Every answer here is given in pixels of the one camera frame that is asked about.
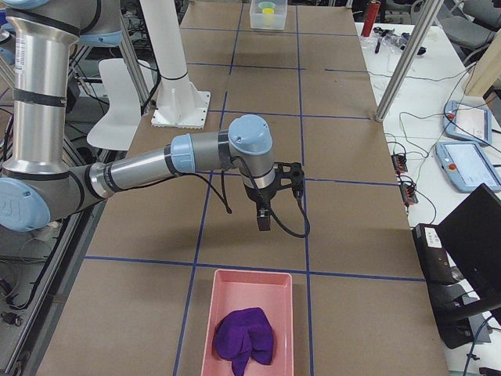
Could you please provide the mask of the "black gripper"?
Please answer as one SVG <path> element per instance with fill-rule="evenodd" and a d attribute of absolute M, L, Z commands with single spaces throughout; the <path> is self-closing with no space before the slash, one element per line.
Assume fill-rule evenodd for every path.
<path fill-rule="evenodd" d="M 260 231 L 270 231 L 269 209 L 272 207 L 271 200 L 279 190 L 279 184 L 273 183 L 267 187 L 256 190 L 251 186 L 244 186 L 247 196 L 255 203 L 257 210 L 257 223 Z"/>

